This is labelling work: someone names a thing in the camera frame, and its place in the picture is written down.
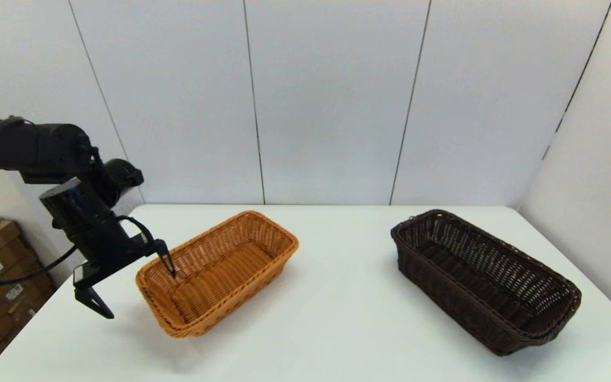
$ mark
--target wicker basket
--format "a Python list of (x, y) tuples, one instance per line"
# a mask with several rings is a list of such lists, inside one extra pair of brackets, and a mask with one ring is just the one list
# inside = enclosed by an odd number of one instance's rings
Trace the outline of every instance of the wicker basket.
[(298, 246), (277, 223), (245, 211), (173, 249), (175, 278), (155, 259), (136, 283), (170, 336), (201, 336), (277, 277)]
[(581, 303), (572, 282), (449, 212), (410, 218), (391, 236), (400, 271), (497, 355), (553, 340)]

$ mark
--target dark brown wicker basket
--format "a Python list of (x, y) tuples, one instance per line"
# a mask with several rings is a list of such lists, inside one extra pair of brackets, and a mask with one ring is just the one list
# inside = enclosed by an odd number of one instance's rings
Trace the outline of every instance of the dark brown wicker basket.
[(428, 211), (390, 234), (403, 275), (497, 355), (553, 340), (581, 303), (571, 281), (452, 213)]

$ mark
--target panel seam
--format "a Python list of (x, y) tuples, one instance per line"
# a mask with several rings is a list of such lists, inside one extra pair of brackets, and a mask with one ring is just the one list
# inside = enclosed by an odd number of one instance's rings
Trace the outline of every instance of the panel seam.
[[(95, 79), (95, 83), (98, 85), (98, 90), (100, 92), (100, 97), (102, 98), (102, 103), (105, 105), (105, 109), (107, 111), (107, 115), (110, 117), (110, 123), (112, 123), (112, 129), (114, 129), (115, 134), (117, 135), (117, 140), (119, 141), (119, 146), (121, 147), (121, 151), (124, 153), (124, 158), (126, 158), (126, 160), (128, 162), (130, 162), (129, 160), (129, 155), (126, 154), (126, 148), (124, 148), (124, 143), (121, 140), (121, 136), (119, 135), (119, 130), (117, 130), (117, 124), (115, 123), (115, 119), (112, 117), (112, 111), (110, 111), (110, 107), (107, 104), (107, 99), (105, 99), (105, 94), (102, 91), (102, 86), (100, 85), (100, 81), (98, 79), (98, 75), (95, 74), (95, 68), (93, 65), (93, 61), (91, 61), (91, 56), (89, 54), (89, 51), (86, 47), (86, 43), (84, 41), (84, 36), (82, 36), (82, 29), (80, 29), (80, 24), (77, 21), (77, 15), (75, 15), (75, 9), (72, 7), (72, 0), (67, 0), (68, 5), (70, 5), (70, 11), (72, 12), (72, 19), (75, 20), (75, 26), (77, 27), (77, 32), (78, 34), (80, 34), (80, 40), (82, 41), (82, 46), (84, 48), (84, 53), (86, 54), (86, 58), (89, 61), (89, 66), (91, 67), (91, 72), (94, 75), (94, 79)], [(145, 202), (145, 196), (143, 195), (143, 191), (141, 189), (140, 186), (137, 187), (138, 188), (138, 193), (141, 194), (141, 199), (143, 200), (143, 203)]]
[(424, 31), (421, 36), (421, 46), (419, 46), (419, 56), (416, 60), (416, 70), (414, 72), (414, 84), (412, 84), (412, 94), (409, 95), (409, 106), (407, 107), (407, 118), (405, 119), (405, 128), (402, 132), (402, 140), (400, 141), (400, 152), (397, 155), (397, 166), (395, 166), (395, 176), (392, 180), (392, 189), (390, 190), (390, 201), (388, 205), (392, 205), (392, 198), (395, 195), (395, 183), (397, 182), (397, 172), (400, 169), (400, 159), (402, 158), (402, 149), (405, 145), (405, 135), (407, 135), (407, 124), (409, 124), (409, 113), (412, 111), (412, 101), (414, 100), (414, 90), (416, 88), (416, 79), (419, 75), (419, 65), (421, 64), (421, 54), (424, 51), (424, 42), (426, 41), (426, 30), (429, 28), (429, 17), (431, 15), (432, 0), (429, 0), (429, 7), (426, 10), (426, 22), (424, 23)]
[(256, 126), (256, 144), (259, 150), (259, 170), (261, 171), (261, 191), (263, 193), (264, 204), (265, 204), (265, 184), (263, 178), (263, 161), (261, 160), (261, 138), (259, 137), (259, 116), (256, 112), (256, 90), (254, 89), (254, 70), (251, 65), (251, 46), (249, 45), (249, 22), (247, 20), (247, 0), (242, 0), (242, 4), (245, 8), (245, 30), (247, 32), (247, 53), (249, 56), (249, 75), (251, 77), (251, 97), (254, 102), (254, 123)]

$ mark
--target black cable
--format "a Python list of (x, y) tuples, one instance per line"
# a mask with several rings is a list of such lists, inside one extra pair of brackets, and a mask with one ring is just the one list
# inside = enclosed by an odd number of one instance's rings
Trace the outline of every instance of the black cable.
[(54, 268), (56, 265), (62, 263), (65, 259), (67, 259), (68, 257), (70, 257), (70, 255), (75, 252), (77, 250), (77, 246), (73, 245), (72, 248), (70, 248), (70, 250), (68, 250), (67, 252), (65, 252), (65, 254), (63, 254), (60, 258), (58, 258), (56, 261), (54, 261), (51, 264), (48, 264), (47, 266), (43, 267), (42, 269), (36, 270), (32, 273), (29, 273), (23, 277), (17, 278), (17, 279), (13, 279), (13, 280), (0, 280), (0, 286), (3, 285), (11, 285), (11, 284), (16, 284), (16, 283), (22, 283), (22, 281), (27, 281), (29, 279), (33, 279), (36, 276), (41, 275), (42, 273), (48, 272), (50, 271), (52, 268)]

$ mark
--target white wall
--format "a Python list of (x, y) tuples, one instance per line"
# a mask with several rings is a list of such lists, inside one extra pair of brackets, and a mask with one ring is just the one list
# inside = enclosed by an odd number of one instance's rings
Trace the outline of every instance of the white wall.
[(611, 299), (611, 10), (520, 211)]
[(390, 202), (428, 4), (247, 2), (266, 203)]
[[(15, 220), (24, 238), (37, 252), (37, 256), (42, 263), (48, 264), (65, 252), (69, 246), (65, 247), (65, 235), (58, 232), (61, 240), (57, 236), (49, 237), (46, 234), (46, 227), (43, 227), (34, 211), (29, 208), (29, 204), (22, 194), (20, 194), (15, 182), (10, 178), (6, 171), (0, 171), (0, 218)], [(74, 254), (69, 261), (59, 264), (51, 275), (56, 283), (65, 280), (72, 271), (73, 263), (82, 261), (80, 254)]]
[(262, 203), (242, 0), (72, 2), (148, 203)]
[(393, 204), (519, 205), (608, 6), (432, 2)]

